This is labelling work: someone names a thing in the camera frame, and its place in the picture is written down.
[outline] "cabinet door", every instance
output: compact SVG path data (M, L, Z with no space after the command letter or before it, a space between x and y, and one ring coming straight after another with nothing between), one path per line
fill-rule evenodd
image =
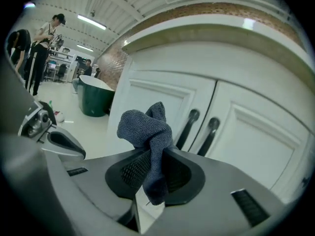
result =
M156 102L165 106L167 124L176 143L189 113L197 109L198 120L192 125L182 150L187 151L204 120L214 91L215 81L197 76L159 71L133 71L123 74L115 94L106 134L106 155L133 149L117 137L121 115L131 109L146 112Z
M218 82L190 152L198 153L213 117L220 125L205 156L236 166L279 196L303 156L307 129L268 99Z
M315 166L315 137L309 134L306 153L299 164L297 171L290 183L283 188L282 195L286 203L299 198L308 185Z

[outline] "shelf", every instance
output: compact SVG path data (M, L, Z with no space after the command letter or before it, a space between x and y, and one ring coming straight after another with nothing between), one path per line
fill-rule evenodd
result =
M69 55L69 54L66 54L66 53L63 53L63 52L59 52L59 51L55 51L55 50L50 50L50 51L54 52L54 53L58 53L58 54L62 54L62 55L68 56L70 58L73 58L73 55Z
M54 56L50 56L49 59L55 59L55 60L59 60L59 61L65 62L65 63L69 63L69 64L72 63L71 61L64 60L64 59L61 59L61 58L58 58L58 57L54 57Z

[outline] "person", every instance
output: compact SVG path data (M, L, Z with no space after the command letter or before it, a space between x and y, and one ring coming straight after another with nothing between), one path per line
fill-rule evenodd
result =
M65 25L65 18L63 14L54 15L50 22L44 23L44 25L39 29L38 33L34 37L34 43L31 48L31 54L27 61L27 74L25 76L25 88L28 88L28 83L30 79L30 72L33 57L35 57L33 71L30 79L30 87L29 91L32 86L32 82L35 78L35 83L33 87L33 96L37 95L39 83L45 68L45 61L48 56L48 48L51 44L51 40L54 38L54 33L56 27L60 24Z
M91 76L92 74L91 60L87 59L87 61L85 62L85 65L88 68L84 71L83 75ZM72 80L72 85L75 90L75 93L78 93L78 84L79 84L79 78Z
M15 71L21 76L24 75L24 67L31 48L31 37L27 29L20 29L10 34L7 41L7 52L15 66Z
M100 69L99 69L99 68L97 68L97 69L96 69L96 73L95 73L95 75L94 75L94 78L97 78L97 77L98 77L98 75L99 75L99 73L100 73Z

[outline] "gray cloth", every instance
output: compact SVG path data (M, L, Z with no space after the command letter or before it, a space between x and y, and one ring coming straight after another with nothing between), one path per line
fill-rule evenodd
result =
M135 148L150 147L151 168L143 182L143 189L153 205L163 203L168 191L162 173L162 153L165 148L176 148L172 129L166 124L163 103L152 105L145 114L138 110L123 113L117 136Z

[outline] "vent slot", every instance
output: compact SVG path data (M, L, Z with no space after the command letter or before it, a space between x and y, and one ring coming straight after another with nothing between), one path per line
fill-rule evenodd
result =
M258 204L247 190L242 189L234 191L231 195L252 227L269 218L269 214Z
M75 175L79 175L81 173L84 173L84 172L87 172L88 170L84 167L81 167L81 168L77 168L77 169L73 169L73 170L69 170L67 171L69 176L72 177L72 176L75 176Z

